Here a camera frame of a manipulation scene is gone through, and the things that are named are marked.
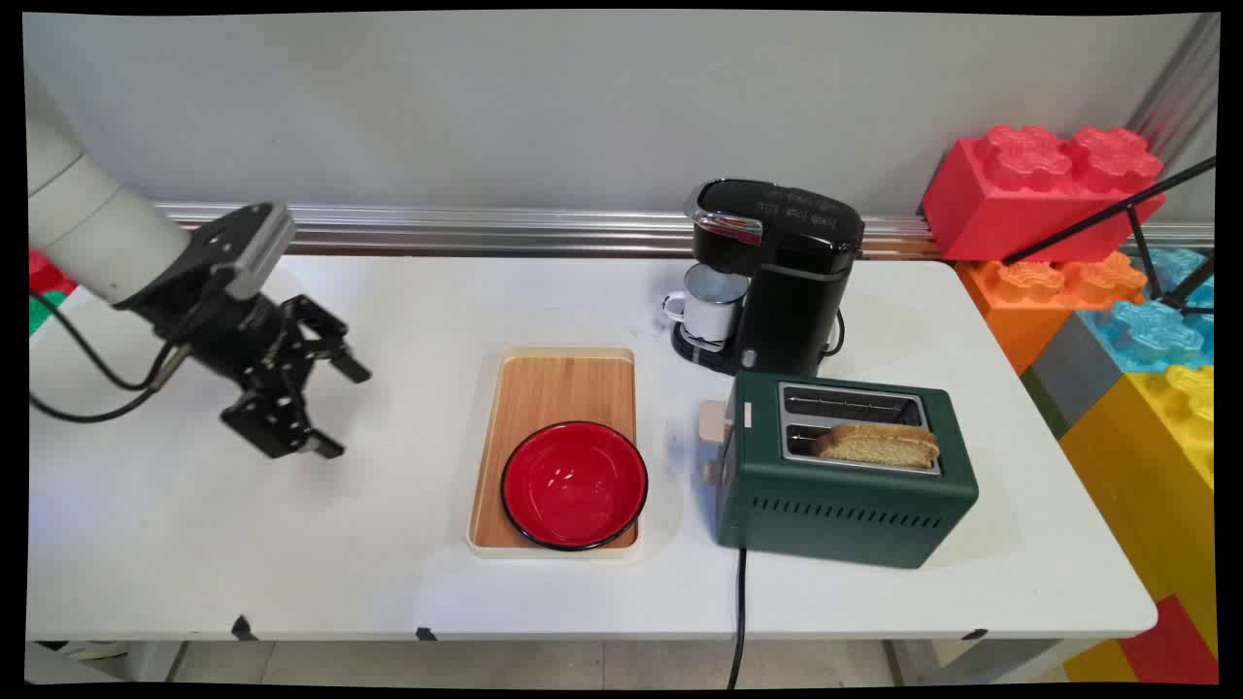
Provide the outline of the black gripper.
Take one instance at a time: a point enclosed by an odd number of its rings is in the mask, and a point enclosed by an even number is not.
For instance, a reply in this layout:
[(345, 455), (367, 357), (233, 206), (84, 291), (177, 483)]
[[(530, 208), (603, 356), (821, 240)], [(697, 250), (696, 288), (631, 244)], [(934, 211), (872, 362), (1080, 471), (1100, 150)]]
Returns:
[(298, 361), (285, 376), (283, 352), (327, 361), (353, 383), (370, 381), (346, 342), (347, 323), (306, 295), (280, 303), (264, 294), (235, 299), (222, 291), (230, 280), (229, 272), (165, 274), (116, 310), (145, 318), (159, 338), (186, 347), (208, 369), (241, 386), (220, 419), (264, 455), (342, 456), (346, 447), (311, 423)]

